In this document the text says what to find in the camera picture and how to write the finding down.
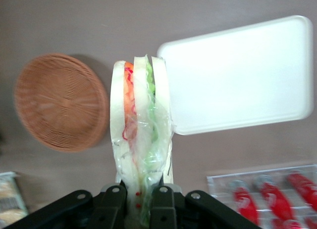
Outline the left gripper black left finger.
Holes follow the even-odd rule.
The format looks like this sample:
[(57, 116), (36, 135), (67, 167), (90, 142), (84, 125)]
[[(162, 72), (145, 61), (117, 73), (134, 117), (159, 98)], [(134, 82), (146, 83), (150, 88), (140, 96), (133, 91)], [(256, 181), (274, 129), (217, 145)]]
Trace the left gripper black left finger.
[(94, 197), (91, 216), (92, 229), (123, 229), (126, 214), (127, 190), (124, 185), (105, 185)]

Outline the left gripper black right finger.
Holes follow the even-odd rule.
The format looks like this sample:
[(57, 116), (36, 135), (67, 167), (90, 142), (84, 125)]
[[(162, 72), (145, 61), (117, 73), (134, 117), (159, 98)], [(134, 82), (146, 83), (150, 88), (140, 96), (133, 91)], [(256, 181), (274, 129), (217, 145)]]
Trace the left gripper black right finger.
[(150, 207), (150, 229), (176, 229), (177, 219), (174, 192), (168, 186), (158, 186), (153, 190)]

